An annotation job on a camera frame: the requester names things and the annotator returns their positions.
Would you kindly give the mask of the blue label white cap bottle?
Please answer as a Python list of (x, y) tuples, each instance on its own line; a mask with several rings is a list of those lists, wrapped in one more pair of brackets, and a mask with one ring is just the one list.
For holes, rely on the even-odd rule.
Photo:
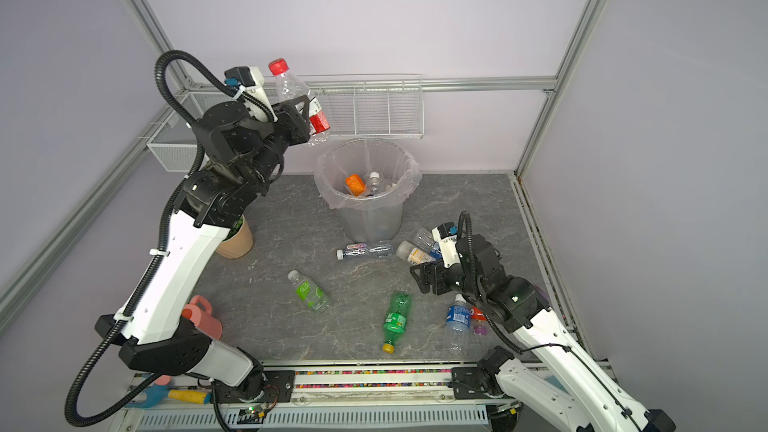
[(375, 196), (382, 191), (382, 178), (378, 172), (370, 172), (366, 179), (365, 195)]

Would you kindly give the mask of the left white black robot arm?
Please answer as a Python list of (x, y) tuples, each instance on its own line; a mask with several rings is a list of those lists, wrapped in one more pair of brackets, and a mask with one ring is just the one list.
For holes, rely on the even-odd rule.
[[(228, 101), (199, 118), (192, 116), (167, 84), (166, 71), (176, 61), (194, 67)], [(196, 156), (162, 211), (158, 244), (136, 288), (117, 312), (97, 320), (101, 341), (65, 399), (64, 417), (74, 427), (106, 420), (162, 376), (208, 380), (214, 397), (229, 392), (245, 403), (260, 400), (270, 386), (257, 359), (199, 330), (182, 311), (205, 266), (245, 209), (282, 175), (288, 148), (309, 141), (310, 100), (302, 95), (269, 104), (251, 94), (252, 84), (236, 77), (220, 81), (200, 60), (181, 50), (158, 57), (154, 80), (167, 104), (194, 133)], [(112, 345), (119, 346), (119, 357), (129, 369), (148, 376), (106, 410), (84, 416), (78, 410), (80, 394)]]

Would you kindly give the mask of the red cap clear bottle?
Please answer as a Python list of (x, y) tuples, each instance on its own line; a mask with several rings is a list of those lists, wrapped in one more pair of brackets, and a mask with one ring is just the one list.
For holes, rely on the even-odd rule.
[(283, 58), (273, 60), (268, 65), (276, 80), (277, 96), (283, 102), (298, 99), (295, 104), (300, 115), (308, 116), (310, 139), (308, 144), (316, 146), (330, 137), (330, 123), (316, 94), (289, 67)]

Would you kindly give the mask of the lime green label bottle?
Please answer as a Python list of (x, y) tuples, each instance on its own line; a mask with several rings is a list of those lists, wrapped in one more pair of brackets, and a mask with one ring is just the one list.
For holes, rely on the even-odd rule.
[(292, 270), (287, 275), (299, 300), (311, 311), (320, 312), (329, 306), (329, 297), (309, 277), (297, 270)]

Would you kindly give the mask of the green soda bottle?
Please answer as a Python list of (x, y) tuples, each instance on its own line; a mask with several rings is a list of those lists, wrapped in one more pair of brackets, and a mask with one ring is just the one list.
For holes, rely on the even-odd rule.
[(405, 292), (394, 292), (382, 325), (384, 339), (382, 350), (392, 354), (397, 343), (404, 336), (408, 323), (408, 315), (412, 306), (411, 296)]

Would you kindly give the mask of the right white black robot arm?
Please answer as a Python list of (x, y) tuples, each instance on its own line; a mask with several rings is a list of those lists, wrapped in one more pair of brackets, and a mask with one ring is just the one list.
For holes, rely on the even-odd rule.
[(420, 291), (458, 293), (502, 342), (475, 366), (453, 370), (459, 392), (516, 399), (559, 431), (675, 430), (666, 412), (643, 405), (592, 359), (538, 288), (505, 272), (468, 212), (432, 235), (440, 259), (410, 268)]

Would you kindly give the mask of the orange label bottle yellow cap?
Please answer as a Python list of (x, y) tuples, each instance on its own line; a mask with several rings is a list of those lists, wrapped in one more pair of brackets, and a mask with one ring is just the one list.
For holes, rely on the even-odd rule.
[(349, 175), (345, 179), (344, 184), (352, 196), (358, 197), (366, 192), (366, 183), (358, 174)]

